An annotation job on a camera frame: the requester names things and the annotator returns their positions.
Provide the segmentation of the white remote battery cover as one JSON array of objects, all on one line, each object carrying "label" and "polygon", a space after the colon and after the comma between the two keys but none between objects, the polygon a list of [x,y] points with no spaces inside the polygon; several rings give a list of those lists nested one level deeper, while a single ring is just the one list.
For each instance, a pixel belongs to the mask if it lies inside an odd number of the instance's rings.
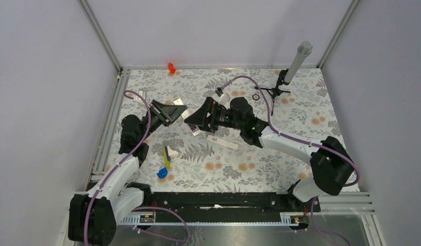
[{"label": "white remote battery cover", "polygon": [[206,138],[206,140],[207,141],[210,141],[212,143],[215,143],[215,144],[218,144],[218,145],[221,145],[221,146],[224,146],[224,147],[233,149],[233,150],[237,150],[238,149],[238,146],[239,146],[238,144],[235,144],[233,142],[230,142],[230,141],[227,141],[225,139],[218,138],[218,137],[215,137],[215,136],[211,136],[211,135],[208,135],[207,138]]}]

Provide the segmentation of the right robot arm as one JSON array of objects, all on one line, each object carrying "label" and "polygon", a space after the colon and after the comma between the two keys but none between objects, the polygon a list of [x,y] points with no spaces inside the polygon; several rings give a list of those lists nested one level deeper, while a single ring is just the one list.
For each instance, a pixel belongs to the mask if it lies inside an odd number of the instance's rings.
[{"label": "right robot arm", "polygon": [[231,100],[229,108],[207,97],[184,121],[211,133],[219,127],[239,130],[241,138],[251,146],[280,151],[308,164],[312,177],[299,180],[288,189],[287,204],[294,211],[302,210],[316,196],[339,195],[354,172],[349,155],[336,138],[305,140],[280,133],[271,123],[256,117],[244,97]]}]

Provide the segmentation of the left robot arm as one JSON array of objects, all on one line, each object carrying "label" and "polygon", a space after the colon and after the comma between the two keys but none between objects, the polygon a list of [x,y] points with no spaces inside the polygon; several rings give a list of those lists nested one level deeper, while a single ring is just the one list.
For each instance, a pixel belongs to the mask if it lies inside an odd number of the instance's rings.
[{"label": "left robot arm", "polygon": [[168,127],[183,112],[185,105],[167,105],[153,100],[144,104],[147,113],[134,114],[121,121],[120,161],[85,194],[75,194],[70,201],[68,239],[92,245],[109,245],[118,224],[134,208],[141,211],[152,205],[150,187],[126,182],[146,159],[149,147],[144,141],[160,126]]}]

